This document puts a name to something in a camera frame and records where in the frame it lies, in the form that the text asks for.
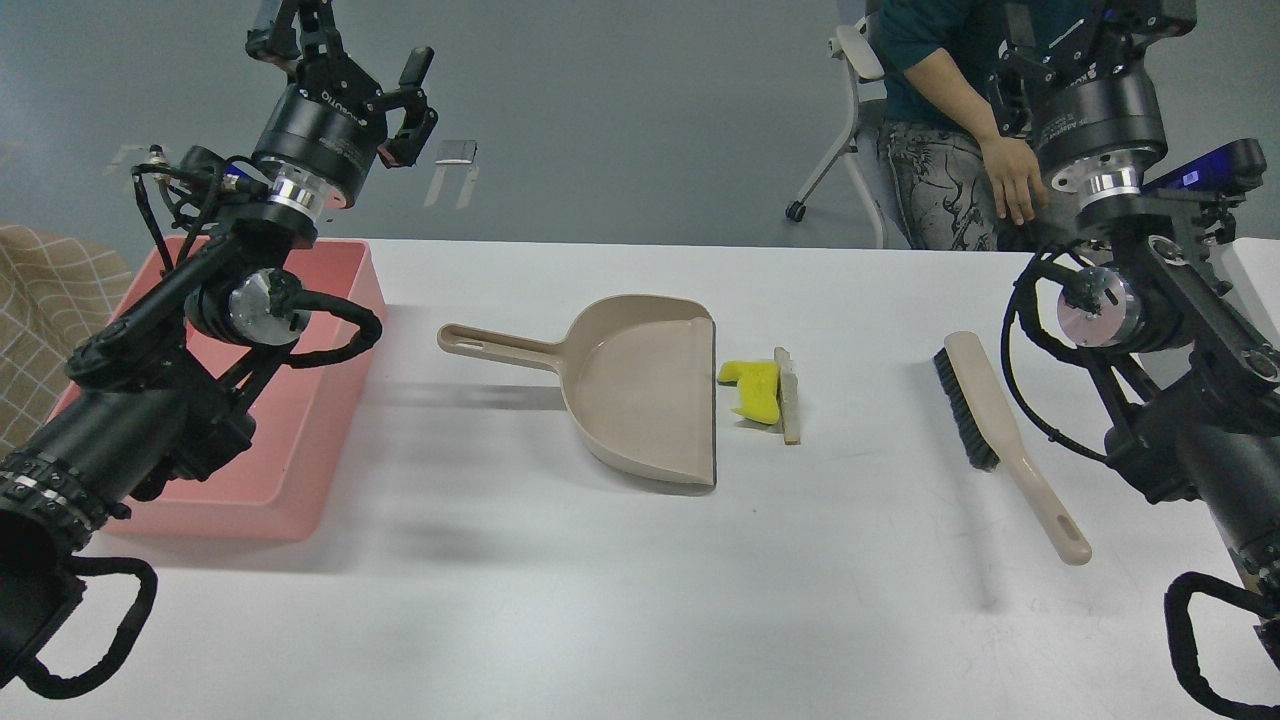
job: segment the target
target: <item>dustpan handle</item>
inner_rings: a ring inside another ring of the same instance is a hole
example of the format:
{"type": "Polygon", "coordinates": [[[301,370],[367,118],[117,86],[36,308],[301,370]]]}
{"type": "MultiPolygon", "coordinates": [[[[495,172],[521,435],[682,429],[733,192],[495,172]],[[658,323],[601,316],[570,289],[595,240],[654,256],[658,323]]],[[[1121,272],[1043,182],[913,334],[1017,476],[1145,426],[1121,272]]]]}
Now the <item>dustpan handle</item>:
{"type": "Polygon", "coordinates": [[[453,355],[495,360],[538,370],[556,372],[556,346],[536,340],[495,333],[466,325],[444,325],[435,334],[440,350],[453,355]]]}

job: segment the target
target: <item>patterned pants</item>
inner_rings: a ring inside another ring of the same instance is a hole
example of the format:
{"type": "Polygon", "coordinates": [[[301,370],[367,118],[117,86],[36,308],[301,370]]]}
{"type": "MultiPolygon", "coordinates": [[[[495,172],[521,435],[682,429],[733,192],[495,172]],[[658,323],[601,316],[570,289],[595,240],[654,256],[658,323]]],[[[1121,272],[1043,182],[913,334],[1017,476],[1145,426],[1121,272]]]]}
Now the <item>patterned pants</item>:
{"type": "Polygon", "coordinates": [[[891,170],[906,240],[916,250],[1029,251],[1074,236],[1075,199],[1056,191],[1023,228],[997,218],[982,151],[969,133],[886,120],[876,150],[891,170]]]}

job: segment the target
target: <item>yellow sponge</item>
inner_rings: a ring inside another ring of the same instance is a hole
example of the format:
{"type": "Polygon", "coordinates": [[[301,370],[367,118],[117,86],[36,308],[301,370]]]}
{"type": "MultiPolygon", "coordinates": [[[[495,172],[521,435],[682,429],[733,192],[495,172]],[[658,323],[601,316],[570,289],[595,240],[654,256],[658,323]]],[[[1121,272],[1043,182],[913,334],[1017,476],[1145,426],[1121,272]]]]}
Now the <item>yellow sponge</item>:
{"type": "Polygon", "coordinates": [[[748,420],[772,425],[781,418],[777,363],[730,360],[721,366],[716,382],[737,383],[742,406],[733,411],[748,420]]]}

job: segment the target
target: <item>black bristles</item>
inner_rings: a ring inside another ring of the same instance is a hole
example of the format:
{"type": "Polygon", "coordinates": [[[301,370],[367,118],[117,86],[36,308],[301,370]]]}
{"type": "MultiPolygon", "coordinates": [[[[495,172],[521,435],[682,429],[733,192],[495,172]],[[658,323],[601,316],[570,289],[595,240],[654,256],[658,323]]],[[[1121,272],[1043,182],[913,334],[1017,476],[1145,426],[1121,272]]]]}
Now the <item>black bristles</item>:
{"type": "Polygon", "coordinates": [[[973,418],[969,401],[964,398],[964,391],[960,389],[960,380],[956,379],[956,372],[951,366],[951,357],[947,355],[946,347],[933,356],[933,366],[938,369],[942,389],[947,393],[947,400],[951,401],[951,415],[955,416],[956,428],[960,429],[960,442],[964,443],[969,464],[988,473],[995,470],[996,465],[1000,464],[1000,457],[982,437],[982,430],[978,429],[978,421],[973,418]]]}

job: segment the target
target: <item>person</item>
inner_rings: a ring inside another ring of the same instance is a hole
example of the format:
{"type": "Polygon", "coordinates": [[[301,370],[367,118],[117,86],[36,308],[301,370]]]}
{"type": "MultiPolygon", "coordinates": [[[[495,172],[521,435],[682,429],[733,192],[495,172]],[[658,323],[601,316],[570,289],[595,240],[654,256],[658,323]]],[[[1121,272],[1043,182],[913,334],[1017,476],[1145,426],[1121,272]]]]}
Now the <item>person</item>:
{"type": "MultiPolygon", "coordinates": [[[[1041,50],[1087,12],[1084,0],[1033,0],[1041,50]]],[[[1050,191],[1036,152],[1004,137],[984,97],[1005,40],[1005,0],[883,0],[886,76],[877,152],[893,179],[911,247],[1034,250],[1069,240],[1073,199],[1050,191]]]]}

